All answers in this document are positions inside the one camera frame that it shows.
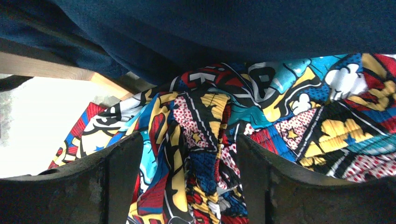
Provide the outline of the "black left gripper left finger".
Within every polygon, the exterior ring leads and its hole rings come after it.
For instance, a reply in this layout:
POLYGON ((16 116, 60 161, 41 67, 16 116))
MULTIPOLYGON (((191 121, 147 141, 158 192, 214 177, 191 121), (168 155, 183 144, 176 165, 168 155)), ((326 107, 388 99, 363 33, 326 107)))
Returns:
POLYGON ((101 151, 38 175, 2 178, 3 224, 124 224, 143 151, 135 132, 101 151))

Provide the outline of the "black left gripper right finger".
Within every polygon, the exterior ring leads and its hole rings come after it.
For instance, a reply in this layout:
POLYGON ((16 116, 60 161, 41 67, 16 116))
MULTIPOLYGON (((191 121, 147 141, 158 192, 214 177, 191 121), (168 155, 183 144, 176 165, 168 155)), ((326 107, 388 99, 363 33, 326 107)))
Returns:
POLYGON ((238 134, 237 163, 252 224, 393 224, 396 180, 364 183, 305 169, 238 134))

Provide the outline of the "comic print shorts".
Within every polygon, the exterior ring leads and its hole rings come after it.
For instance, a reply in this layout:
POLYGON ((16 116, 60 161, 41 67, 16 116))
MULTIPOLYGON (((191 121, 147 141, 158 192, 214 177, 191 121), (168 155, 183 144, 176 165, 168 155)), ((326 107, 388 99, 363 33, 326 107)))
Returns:
POLYGON ((90 103, 49 167, 134 132, 143 151, 128 224, 250 224, 238 134, 332 178, 395 178, 396 57, 356 53, 189 71, 109 108, 90 103))

